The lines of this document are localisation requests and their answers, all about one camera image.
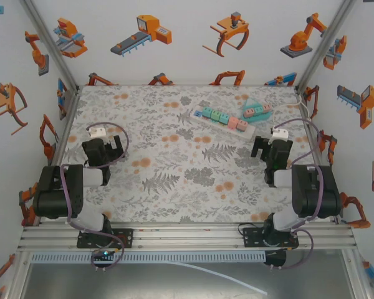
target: floral tablecloth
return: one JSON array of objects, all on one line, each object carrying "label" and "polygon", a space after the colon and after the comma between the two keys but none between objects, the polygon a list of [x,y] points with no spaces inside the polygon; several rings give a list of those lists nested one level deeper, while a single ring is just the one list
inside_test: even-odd
[{"label": "floral tablecloth", "polygon": [[[248,97],[277,107],[296,103],[292,87],[84,87],[63,163],[84,163],[85,128],[97,121],[122,126],[130,137],[125,158],[110,167],[107,186],[85,188],[87,204],[112,221],[242,222],[264,220],[290,204],[290,190],[269,188],[265,162],[251,158],[252,141],[196,123],[196,105],[240,116]],[[300,117],[297,106],[276,111],[275,122]],[[254,125],[270,137],[271,118]],[[294,141],[290,159],[310,150],[302,122],[285,126]],[[107,126],[107,135],[123,133]],[[311,156],[302,164],[313,163]]]}]

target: teal plastic piece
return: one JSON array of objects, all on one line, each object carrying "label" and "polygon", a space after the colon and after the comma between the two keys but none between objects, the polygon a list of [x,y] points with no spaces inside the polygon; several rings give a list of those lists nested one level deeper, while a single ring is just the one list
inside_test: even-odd
[{"label": "teal plastic piece", "polygon": [[260,113],[262,113],[263,111],[264,111],[264,110],[263,110],[262,105],[261,105],[260,107],[256,107],[256,108],[255,108],[255,113],[260,114]]},{"label": "teal plastic piece", "polygon": [[[255,115],[249,118],[244,117],[244,111],[247,109],[253,108],[255,109]],[[255,121],[260,121],[260,120],[268,120],[270,116],[272,115],[272,112],[269,111],[267,113],[262,113],[256,115],[256,113],[262,113],[263,112],[263,107],[261,104],[256,103],[253,98],[248,98],[247,102],[245,103],[245,107],[242,111],[242,115],[240,116],[240,120],[245,120],[247,123],[254,123]]]},{"label": "teal plastic piece", "polygon": [[222,113],[219,119],[220,123],[227,125],[229,123],[230,116],[228,114]]},{"label": "teal plastic piece", "polygon": [[216,121],[219,121],[219,119],[220,119],[220,112],[218,112],[218,111],[216,111],[216,110],[213,110],[212,111],[212,114],[211,114],[211,118],[213,119],[213,120],[216,120]]},{"label": "teal plastic piece", "polygon": [[210,107],[205,107],[204,110],[202,111],[202,116],[211,118],[211,114],[212,114],[212,108]]}]

